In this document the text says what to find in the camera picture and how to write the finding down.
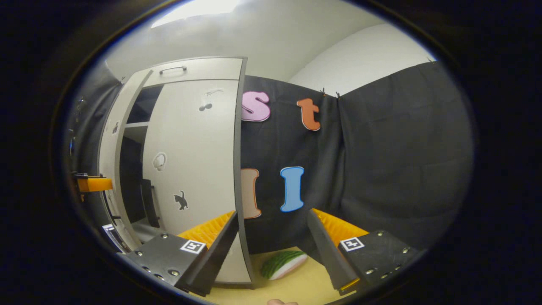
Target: orange foam pad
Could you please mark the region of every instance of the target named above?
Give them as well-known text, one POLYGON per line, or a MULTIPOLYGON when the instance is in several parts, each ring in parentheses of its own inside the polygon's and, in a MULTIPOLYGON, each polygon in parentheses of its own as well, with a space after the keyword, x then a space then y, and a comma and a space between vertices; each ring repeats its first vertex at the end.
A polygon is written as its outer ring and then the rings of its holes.
POLYGON ((200 243, 206 243, 207 248, 209 249, 233 214, 234 211, 228 212, 222 216, 197 225, 190 230, 184 231, 177 236, 195 240, 200 243))
POLYGON ((348 223, 331 214, 322 212, 315 208, 312 210, 316 213, 320 219, 320 222, 322 222, 327 234, 331 237, 331 240, 335 246, 339 246, 339 242, 341 240, 369 234, 369 232, 366 230, 356 227, 351 223, 348 223))
POLYGON ((113 189, 113 183, 109 178, 77 179, 77 184, 79 186, 79 191, 84 193, 113 189))

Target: white wall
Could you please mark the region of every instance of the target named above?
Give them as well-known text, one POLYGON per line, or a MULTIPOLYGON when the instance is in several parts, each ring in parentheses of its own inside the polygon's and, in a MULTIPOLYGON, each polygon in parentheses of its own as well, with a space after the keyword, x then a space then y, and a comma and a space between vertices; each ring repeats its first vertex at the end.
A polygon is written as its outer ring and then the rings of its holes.
POLYGON ((320 53, 290 83, 341 95, 405 68, 434 61, 409 36, 389 24, 362 29, 320 53))

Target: cabinet door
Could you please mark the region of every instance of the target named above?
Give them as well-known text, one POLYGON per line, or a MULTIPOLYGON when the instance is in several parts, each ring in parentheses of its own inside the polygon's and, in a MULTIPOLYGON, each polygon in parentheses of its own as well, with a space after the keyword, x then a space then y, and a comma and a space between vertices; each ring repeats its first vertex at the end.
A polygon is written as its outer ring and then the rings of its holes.
MULTIPOLYGON (((164 230, 180 234, 236 209, 234 130, 237 80, 195 80, 164 85, 151 114, 143 178, 154 186, 164 230)), ((249 283, 235 239, 218 282, 249 283)))
POLYGON ((143 84, 152 73, 153 70, 151 69, 136 72, 127 80, 107 115, 100 141, 100 156, 98 159, 100 174, 111 178, 113 183, 113 189, 105 191, 105 201, 111 213, 114 216, 120 216, 120 220, 114 220, 113 225, 130 249, 139 247, 141 242, 137 239, 136 233, 130 225, 130 220, 122 201, 119 181, 120 146, 128 114, 130 114, 130 110, 141 88, 143 88, 143 84))

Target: watermelon toy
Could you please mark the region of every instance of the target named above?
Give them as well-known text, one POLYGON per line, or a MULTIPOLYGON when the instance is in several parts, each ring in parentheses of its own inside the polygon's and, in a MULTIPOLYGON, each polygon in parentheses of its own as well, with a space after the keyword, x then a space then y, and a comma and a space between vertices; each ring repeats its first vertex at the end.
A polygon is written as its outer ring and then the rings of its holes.
POLYGON ((270 281, 279 279, 299 267, 306 259, 307 254, 303 251, 280 252, 262 265, 260 273, 270 281))

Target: ceiling light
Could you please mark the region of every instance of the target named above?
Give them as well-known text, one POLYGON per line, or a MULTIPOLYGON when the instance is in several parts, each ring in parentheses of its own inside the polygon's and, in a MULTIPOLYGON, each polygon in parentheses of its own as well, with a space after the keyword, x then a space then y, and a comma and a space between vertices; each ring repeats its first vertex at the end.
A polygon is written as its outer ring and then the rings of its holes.
POLYGON ((239 0, 192 0, 173 9, 169 14, 152 24, 151 29, 188 17, 225 14, 234 10, 239 0))

